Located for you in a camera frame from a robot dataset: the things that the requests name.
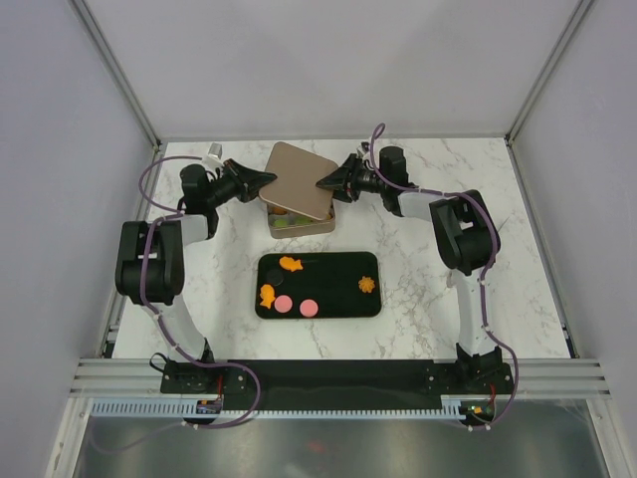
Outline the gold tin lid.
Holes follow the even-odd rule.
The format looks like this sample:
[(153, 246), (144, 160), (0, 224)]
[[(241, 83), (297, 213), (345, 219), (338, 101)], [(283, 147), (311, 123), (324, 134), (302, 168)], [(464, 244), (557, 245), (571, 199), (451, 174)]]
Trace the gold tin lid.
[(265, 203), (313, 220), (327, 219), (332, 192), (317, 187), (317, 182), (337, 170), (337, 164), (313, 152), (278, 141), (265, 171), (277, 179), (259, 192)]

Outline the gold cookie tin box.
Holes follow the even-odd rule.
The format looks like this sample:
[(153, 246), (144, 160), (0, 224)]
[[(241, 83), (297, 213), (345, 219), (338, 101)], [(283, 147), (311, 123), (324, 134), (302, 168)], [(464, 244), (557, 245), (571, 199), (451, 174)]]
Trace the gold cookie tin box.
[[(296, 226), (294, 224), (295, 217), (305, 215), (294, 213), (281, 207), (268, 205), (267, 218), (270, 234), (274, 239), (280, 240), (330, 233), (335, 229), (335, 211), (333, 205), (330, 206), (328, 212), (332, 213), (331, 220), (315, 220), (310, 218), (312, 221), (311, 224)], [(289, 220), (290, 225), (287, 228), (277, 229), (273, 227), (273, 222), (280, 217), (284, 217)]]

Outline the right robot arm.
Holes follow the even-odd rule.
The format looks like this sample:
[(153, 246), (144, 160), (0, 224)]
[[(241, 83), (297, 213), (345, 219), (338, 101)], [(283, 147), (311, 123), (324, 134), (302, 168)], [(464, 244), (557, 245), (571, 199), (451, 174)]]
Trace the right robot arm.
[(347, 203), (362, 192), (376, 193), (392, 214), (432, 224), (439, 256), (457, 291), (456, 383), (471, 393), (489, 384), (502, 365), (502, 349), (489, 331), (486, 274), (495, 264), (501, 240), (482, 194), (476, 189), (443, 193), (419, 188), (409, 180), (402, 148), (384, 147), (375, 163), (368, 142), (317, 187)]

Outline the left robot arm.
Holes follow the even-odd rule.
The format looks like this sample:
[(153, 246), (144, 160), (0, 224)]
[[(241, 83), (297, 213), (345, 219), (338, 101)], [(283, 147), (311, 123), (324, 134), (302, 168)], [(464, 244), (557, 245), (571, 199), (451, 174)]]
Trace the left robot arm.
[(156, 203), (166, 214), (147, 223), (122, 224), (115, 265), (119, 294), (143, 307), (169, 347), (173, 362), (188, 362), (183, 381), (196, 392), (212, 389), (218, 370), (207, 339), (194, 325), (182, 293), (185, 250), (212, 239), (218, 229), (217, 208), (231, 200), (248, 203), (277, 175), (239, 164), (233, 159), (210, 170), (202, 160), (179, 173), (182, 196), (174, 207)]

